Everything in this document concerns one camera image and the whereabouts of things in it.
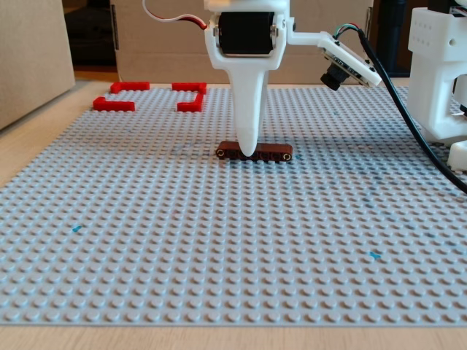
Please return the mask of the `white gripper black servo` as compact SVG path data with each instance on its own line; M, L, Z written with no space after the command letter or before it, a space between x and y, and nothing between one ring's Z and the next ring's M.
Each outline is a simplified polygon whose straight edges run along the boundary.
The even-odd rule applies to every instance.
M289 1L205 1L212 13L205 43L215 69L228 72L233 118L240 150L256 150L265 114L269 72L278 69L287 45ZM259 66L260 69L241 69Z

